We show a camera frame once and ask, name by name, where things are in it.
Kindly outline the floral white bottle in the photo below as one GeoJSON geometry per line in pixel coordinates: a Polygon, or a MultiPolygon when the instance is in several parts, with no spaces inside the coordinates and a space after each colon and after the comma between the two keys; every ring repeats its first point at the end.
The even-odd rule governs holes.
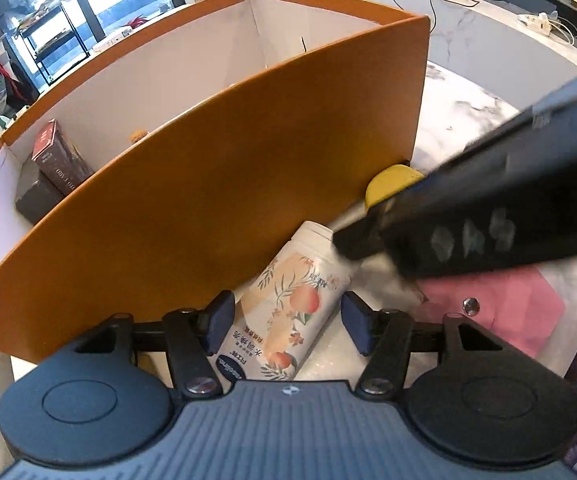
{"type": "Polygon", "coordinates": [[[236,302],[215,357],[222,379],[294,379],[354,272],[336,252],[333,231],[304,222],[236,302]]]}

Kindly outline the pink leather card wallet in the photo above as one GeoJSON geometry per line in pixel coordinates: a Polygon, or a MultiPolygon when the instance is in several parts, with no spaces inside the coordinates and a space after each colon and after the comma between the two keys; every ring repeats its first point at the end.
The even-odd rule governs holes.
{"type": "Polygon", "coordinates": [[[439,323],[449,313],[471,318],[535,358],[565,311],[560,295],[535,266],[418,282],[419,322],[439,323]]]}

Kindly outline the brown bear plush toy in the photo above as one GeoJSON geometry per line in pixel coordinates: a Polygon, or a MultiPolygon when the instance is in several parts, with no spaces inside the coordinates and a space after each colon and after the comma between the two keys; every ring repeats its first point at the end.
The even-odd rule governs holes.
{"type": "Polygon", "coordinates": [[[146,130],[136,130],[130,134],[129,140],[132,144],[136,144],[144,139],[147,135],[148,132],[146,130]]]}

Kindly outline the white marble tv console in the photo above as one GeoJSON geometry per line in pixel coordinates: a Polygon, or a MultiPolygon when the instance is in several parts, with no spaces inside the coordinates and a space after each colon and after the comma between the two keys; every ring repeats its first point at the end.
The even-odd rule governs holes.
{"type": "Polygon", "coordinates": [[[429,60],[516,108],[577,77],[577,48],[532,32],[485,0],[367,1],[429,16],[429,60]]]}

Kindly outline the yellow crochet ball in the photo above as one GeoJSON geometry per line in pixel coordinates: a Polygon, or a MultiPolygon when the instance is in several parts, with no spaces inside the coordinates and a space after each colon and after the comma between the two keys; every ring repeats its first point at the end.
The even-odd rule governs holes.
{"type": "Polygon", "coordinates": [[[423,174],[420,171],[405,165],[394,165],[384,169],[367,186],[366,208],[370,209],[422,178],[423,174]]]}

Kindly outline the white power strip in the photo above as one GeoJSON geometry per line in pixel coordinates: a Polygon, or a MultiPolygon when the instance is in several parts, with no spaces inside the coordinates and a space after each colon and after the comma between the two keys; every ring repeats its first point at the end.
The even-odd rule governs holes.
{"type": "Polygon", "coordinates": [[[550,37],[561,44],[573,46],[577,40],[577,27],[564,18],[559,18],[556,13],[521,13],[517,14],[517,21],[532,32],[550,37]]]}

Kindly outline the dark brown red box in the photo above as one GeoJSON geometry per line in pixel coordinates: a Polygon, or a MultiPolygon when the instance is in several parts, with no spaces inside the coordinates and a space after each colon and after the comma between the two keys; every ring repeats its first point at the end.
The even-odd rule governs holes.
{"type": "Polygon", "coordinates": [[[91,166],[52,118],[37,133],[34,148],[20,170],[15,208],[31,224],[37,224],[92,174],[91,166]]]}

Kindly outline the orange cardboard storage box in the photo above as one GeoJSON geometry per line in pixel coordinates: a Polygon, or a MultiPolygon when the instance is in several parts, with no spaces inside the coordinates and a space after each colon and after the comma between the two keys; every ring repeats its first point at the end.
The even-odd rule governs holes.
{"type": "Polygon", "coordinates": [[[203,0],[59,81],[0,139],[0,351],[204,307],[333,222],[411,159],[429,40],[365,0],[203,0]],[[94,174],[31,224],[17,182],[52,118],[94,174]]]}

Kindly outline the black metal shelf rack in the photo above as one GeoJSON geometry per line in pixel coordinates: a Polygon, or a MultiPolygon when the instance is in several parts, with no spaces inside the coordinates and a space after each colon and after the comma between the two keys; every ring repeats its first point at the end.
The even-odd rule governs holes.
{"type": "Polygon", "coordinates": [[[16,28],[16,36],[48,86],[90,58],[89,49],[60,0],[46,0],[25,16],[16,28]]]}

